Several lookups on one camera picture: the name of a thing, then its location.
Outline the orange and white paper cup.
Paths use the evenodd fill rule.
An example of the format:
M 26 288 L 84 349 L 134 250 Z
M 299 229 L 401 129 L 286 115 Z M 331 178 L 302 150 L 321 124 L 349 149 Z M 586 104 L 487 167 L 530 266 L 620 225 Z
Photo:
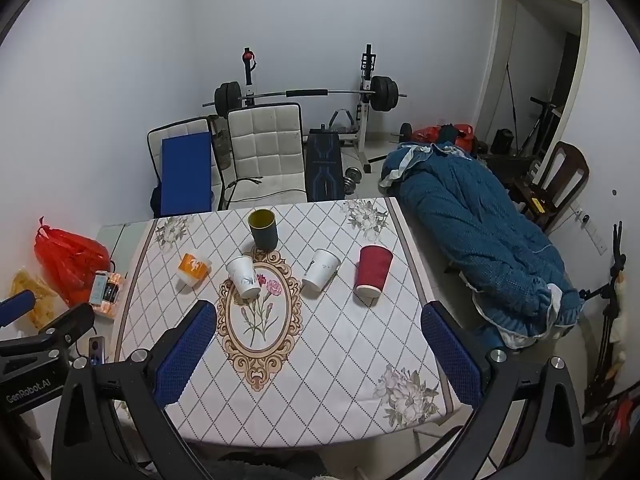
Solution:
M 178 265 L 177 275 L 184 284 L 195 287 L 204 280 L 209 270 L 209 258 L 199 252 L 186 252 Z

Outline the white paper cup left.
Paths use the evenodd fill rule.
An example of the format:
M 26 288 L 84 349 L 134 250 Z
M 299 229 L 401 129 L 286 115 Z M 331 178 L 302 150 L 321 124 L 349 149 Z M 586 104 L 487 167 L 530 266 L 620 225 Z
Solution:
M 250 256 L 239 256 L 227 263 L 227 272 L 236 292 L 242 299 L 253 299 L 259 295 L 260 285 Z

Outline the dark green cup yellow inside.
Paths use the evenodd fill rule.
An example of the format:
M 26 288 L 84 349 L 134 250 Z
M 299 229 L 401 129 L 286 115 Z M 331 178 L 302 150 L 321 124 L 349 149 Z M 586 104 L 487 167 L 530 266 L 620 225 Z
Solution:
M 269 209 L 256 209 L 247 218 L 255 246 L 262 252 L 272 252 L 277 248 L 278 231 L 276 215 Z

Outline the white paper cup right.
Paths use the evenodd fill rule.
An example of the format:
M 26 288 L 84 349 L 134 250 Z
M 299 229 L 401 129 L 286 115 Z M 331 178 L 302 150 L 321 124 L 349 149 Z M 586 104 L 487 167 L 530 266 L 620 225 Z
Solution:
M 321 292 L 337 272 L 341 259 L 324 248 L 319 248 L 303 277 L 303 285 L 314 292 Z

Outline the red corrugated paper cup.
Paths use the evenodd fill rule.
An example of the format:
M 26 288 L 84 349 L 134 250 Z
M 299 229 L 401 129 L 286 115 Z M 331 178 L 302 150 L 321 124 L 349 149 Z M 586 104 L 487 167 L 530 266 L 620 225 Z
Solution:
M 381 296 L 392 261 L 393 253 L 383 246 L 367 245 L 360 249 L 355 281 L 355 292 L 360 298 Z

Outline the yellow snack bag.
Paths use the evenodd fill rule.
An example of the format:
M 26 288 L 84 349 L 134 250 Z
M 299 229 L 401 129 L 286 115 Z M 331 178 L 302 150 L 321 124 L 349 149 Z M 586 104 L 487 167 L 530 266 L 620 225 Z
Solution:
M 65 310 L 65 304 L 58 294 L 38 275 L 30 274 L 25 268 L 18 270 L 11 283 L 10 296 L 29 292 L 28 309 L 18 319 L 18 325 L 41 330 Z

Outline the red plastic bag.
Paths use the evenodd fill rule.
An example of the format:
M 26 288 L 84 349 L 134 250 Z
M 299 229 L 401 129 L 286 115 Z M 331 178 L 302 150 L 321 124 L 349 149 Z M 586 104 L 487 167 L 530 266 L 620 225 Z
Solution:
M 35 256 L 46 282 L 70 307 L 89 300 L 94 276 L 111 270 L 107 249 L 92 238 L 51 228 L 39 219 Z

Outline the orange snack package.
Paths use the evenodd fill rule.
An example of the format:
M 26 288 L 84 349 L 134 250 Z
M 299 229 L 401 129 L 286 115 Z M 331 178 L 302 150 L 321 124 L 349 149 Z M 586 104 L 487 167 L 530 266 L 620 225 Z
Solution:
M 110 320 L 116 318 L 118 296 L 124 288 L 124 281 L 120 273 L 96 272 L 89 296 L 89 304 L 96 314 Z

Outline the teal quilted blanket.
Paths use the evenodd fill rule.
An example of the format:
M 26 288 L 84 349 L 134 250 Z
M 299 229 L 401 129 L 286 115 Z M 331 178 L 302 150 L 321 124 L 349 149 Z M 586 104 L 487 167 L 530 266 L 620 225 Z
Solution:
M 401 143 L 386 156 L 378 186 L 434 237 L 472 289 L 486 326 L 509 349 L 557 340 L 577 324 L 584 302 L 559 251 L 462 148 Z

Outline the black tripod stand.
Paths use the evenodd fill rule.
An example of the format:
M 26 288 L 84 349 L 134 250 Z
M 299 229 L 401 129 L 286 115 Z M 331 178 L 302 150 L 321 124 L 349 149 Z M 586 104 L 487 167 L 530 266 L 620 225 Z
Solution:
M 594 297 L 606 300 L 596 367 L 594 368 L 593 378 L 590 379 L 585 390 L 585 415 L 592 412 L 608 397 L 614 387 L 617 375 L 614 366 L 614 348 L 620 341 L 620 337 L 614 335 L 614 323 L 620 318 L 623 311 L 622 303 L 620 302 L 620 290 L 623 285 L 627 260 L 626 255 L 620 249 L 622 238 L 623 222 L 620 221 L 613 226 L 613 263 L 610 267 L 608 282 L 598 289 L 582 289 L 579 292 L 580 298 L 584 301 L 591 300 Z

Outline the patterned floral tablecloth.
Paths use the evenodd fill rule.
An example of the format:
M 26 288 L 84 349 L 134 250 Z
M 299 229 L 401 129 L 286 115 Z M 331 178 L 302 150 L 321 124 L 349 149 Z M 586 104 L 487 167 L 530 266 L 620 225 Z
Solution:
M 392 198 L 274 208 L 278 247 L 255 249 L 244 209 L 130 223 L 118 232 L 126 276 L 113 348 L 150 348 L 198 300 L 216 309 L 215 335 L 168 415 L 183 437 L 280 448 L 377 437 L 460 408 L 420 329 L 433 298 L 416 242 Z M 393 253 L 381 296 L 355 292 L 360 249 Z M 341 259 L 321 292 L 303 285 L 317 249 Z M 203 281 L 178 278 L 186 252 L 209 258 Z M 254 261 L 260 292 L 242 299 L 227 272 Z

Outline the dark wooden chair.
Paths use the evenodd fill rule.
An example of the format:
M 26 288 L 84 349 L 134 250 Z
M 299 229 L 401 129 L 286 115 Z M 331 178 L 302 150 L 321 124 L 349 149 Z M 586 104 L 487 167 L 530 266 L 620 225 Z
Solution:
M 544 232 L 577 197 L 590 175 L 587 159 L 575 145 L 563 141 L 555 144 L 540 180 L 527 183 L 513 179 L 508 187 L 510 199 L 523 204 L 529 216 Z

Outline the white padded chair right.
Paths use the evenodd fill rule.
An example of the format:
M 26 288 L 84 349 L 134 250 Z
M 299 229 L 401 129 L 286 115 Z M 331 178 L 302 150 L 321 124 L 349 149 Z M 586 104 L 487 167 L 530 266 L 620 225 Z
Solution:
M 234 180 L 227 207 L 305 203 L 302 111 L 296 103 L 270 104 L 228 115 Z

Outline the black bench pad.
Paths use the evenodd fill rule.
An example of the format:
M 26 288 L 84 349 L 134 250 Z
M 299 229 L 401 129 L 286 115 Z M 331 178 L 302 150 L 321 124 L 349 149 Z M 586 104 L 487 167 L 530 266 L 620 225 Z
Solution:
M 310 129 L 306 142 L 305 188 L 308 202 L 345 197 L 341 141 L 336 132 Z

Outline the small dumbbell on floor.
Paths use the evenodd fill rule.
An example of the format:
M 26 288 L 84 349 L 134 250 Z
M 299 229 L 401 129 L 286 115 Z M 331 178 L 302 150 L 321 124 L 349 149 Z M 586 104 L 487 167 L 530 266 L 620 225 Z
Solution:
M 352 195 L 355 193 L 357 185 L 362 180 L 362 172 L 357 167 L 348 167 L 343 177 L 344 193 Z

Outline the red bag on floor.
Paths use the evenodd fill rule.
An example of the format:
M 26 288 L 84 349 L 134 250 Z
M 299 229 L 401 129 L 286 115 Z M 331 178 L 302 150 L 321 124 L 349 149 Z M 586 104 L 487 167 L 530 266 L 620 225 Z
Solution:
M 472 153 L 474 145 L 474 130 L 469 124 L 447 124 L 439 126 L 429 126 L 411 133 L 410 139 L 413 142 L 451 144 L 457 145 L 467 153 Z

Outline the white weight bench rack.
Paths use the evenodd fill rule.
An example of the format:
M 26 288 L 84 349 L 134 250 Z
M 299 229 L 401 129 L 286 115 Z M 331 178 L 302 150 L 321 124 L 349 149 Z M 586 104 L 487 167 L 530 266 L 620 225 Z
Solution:
M 244 67 L 245 88 L 246 93 L 255 93 L 253 84 L 253 72 L 257 67 L 256 55 L 250 50 L 249 47 L 245 47 L 242 53 L 242 63 Z M 376 54 L 372 51 L 372 44 L 366 45 L 361 55 L 360 60 L 360 86 L 358 90 L 364 90 L 370 87 L 370 80 L 373 77 L 375 69 Z M 252 106 L 255 101 L 248 102 L 247 106 Z M 364 102 L 362 96 L 358 96 L 358 104 L 356 106 L 355 124 L 356 132 L 350 137 L 350 142 L 355 148 L 356 154 L 362 166 L 362 171 L 365 174 L 372 174 L 372 164 L 379 162 L 382 157 L 369 158 L 364 150 L 364 144 L 366 144 L 366 135 L 369 122 L 369 116 L 372 107 L 370 104 Z

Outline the white door frame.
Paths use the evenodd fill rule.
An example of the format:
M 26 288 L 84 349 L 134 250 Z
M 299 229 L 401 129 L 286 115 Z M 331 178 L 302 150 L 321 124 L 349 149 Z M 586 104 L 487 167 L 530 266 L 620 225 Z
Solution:
M 491 144 L 508 129 L 513 155 L 544 162 L 577 96 L 588 36 L 587 0 L 497 0 L 476 136 Z

